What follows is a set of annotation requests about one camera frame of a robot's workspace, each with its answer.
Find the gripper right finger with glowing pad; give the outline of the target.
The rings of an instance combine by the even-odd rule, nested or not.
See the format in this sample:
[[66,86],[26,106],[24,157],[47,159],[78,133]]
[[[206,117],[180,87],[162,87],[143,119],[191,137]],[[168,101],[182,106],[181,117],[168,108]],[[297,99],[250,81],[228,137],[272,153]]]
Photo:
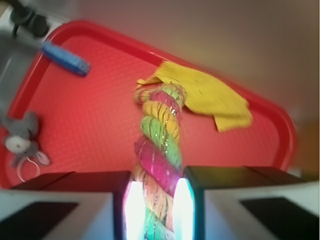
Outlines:
[[317,240],[319,181],[273,167],[187,166],[178,180],[178,240]]

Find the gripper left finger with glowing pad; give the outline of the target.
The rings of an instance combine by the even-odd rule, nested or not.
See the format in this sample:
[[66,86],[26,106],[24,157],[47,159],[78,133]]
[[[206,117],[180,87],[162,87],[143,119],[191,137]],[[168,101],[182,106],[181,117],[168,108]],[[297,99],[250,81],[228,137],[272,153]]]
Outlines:
[[45,173],[0,192],[3,240],[141,240],[129,171]]

